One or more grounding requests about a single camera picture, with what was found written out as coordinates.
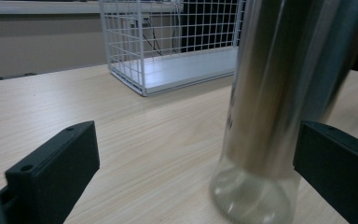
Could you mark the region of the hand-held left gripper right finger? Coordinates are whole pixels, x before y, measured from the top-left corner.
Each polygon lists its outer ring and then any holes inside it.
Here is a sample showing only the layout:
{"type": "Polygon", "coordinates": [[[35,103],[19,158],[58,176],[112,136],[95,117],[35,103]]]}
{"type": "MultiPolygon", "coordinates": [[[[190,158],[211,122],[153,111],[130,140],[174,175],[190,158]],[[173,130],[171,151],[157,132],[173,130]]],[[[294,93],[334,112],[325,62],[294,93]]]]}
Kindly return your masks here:
{"type": "Polygon", "coordinates": [[[294,169],[350,224],[358,224],[358,139],[314,121],[303,121],[294,169]]]}

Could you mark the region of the steel bottle with clear base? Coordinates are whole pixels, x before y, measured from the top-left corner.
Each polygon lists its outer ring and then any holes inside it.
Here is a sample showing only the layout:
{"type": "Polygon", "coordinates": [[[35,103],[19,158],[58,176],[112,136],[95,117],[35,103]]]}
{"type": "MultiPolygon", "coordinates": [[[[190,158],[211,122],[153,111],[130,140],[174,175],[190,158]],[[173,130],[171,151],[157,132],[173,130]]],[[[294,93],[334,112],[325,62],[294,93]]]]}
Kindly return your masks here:
{"type": "Polygon", "coordinates": [[[358,0],[247,0],[210,185],[229,221],[293,223],[300,123],[329,117],[357,55],[358,0]]]}

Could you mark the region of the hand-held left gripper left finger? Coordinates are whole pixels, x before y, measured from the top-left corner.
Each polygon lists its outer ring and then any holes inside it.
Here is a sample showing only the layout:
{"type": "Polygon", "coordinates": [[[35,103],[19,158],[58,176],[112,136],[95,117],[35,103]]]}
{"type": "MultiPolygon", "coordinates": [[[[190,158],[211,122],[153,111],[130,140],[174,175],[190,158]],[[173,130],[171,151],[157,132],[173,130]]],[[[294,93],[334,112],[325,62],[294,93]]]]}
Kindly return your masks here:
{"type": "Polygon", "coordinates": [[[5,172],[10,224],[62,224],[100,168],[92,121],[67,127],[5,172]]]}

